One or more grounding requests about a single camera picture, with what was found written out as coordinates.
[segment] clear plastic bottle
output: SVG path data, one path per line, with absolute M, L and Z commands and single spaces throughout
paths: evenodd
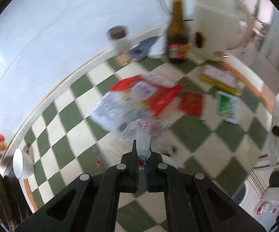
M 279 211 L 279 205 L 268 201 L 260 201 L 254 208 L 254 214 L 258 216 L 274 214 Z

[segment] wall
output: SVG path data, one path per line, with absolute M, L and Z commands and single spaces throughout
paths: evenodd
M 185 5 L 191 15 L 194 0 Z M 109 28 L 135 35 L 168 20 L 157 0 L 13 0 L 0 15 L 0 133 L 8 142 L 60 81 L 110 48 Z

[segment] checkered tablecloth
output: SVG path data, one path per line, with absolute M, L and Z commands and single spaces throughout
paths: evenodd
M 210 63 L 223 69 L 218 63 Z M 233 195 L 252 170 L 271 125 L 271 114 L 245 87 L 239 106 L 240 121 L 233 125 L 215 114 L 217 89 L 199 79 L 201 66 L 191 60 L 174 66 L 170 62 L 145 58 L 126 67 L 114 58 L 101 63 L 67 88 L 40 115 L 25 135 L 20 147 L 28 146 L 35 161 L 34 175 L 28 179 L 38 208 L 52 199 L 81 173 L 104 172 L 96 159 L 114 139 L 94 123 L 90 114 L 96 103 L 119 80 L 157 69 L 185 86 L 184 90 L 204 95 L 201 118 L 178 111 L 176 98 L 161 114 L 170 121 L 169 135 L 176 147 L 180 170 L 202 172 Z M 166 215 L 162 193 L 147 193 L 140 175 L 136 194 L 121 194 L 117 231 L 164 231 Z

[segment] screw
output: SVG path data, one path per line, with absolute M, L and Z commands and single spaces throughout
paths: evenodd
M 165 164 L 165 163 L 160 163 L 160 164 L 158 165 L 158 168 L 160 168 L 160 169 L 167 169 L 167 164 Z
M 87 180 L 89 180 L 89 178 L 90 178 L 90 176 L 87 173 L 83 173 L 83 174 L 80 175 L 80 180 L 81 181 L 87 181 Z
M 123 164 L 123 163 L 118 164 L 116 167 L 117 167 L 117 169 L 119 169 L 119 170 L 126 169 L 126 165 Z
M 198 179 L 198 180 L 202 180 L 202 179 L 205 178 L 205 176 L 202 173 L 196 173 L 195 178 Z

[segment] electric kettle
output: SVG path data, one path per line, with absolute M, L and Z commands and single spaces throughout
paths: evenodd
M 242 13 L 246 26 L 242 32 Z M 192 51 L 212 61 L 222 61 L 227 50 L 246 43 L 254 25 L 253 16 L 239 0 L 196 0 L 192 27 Z

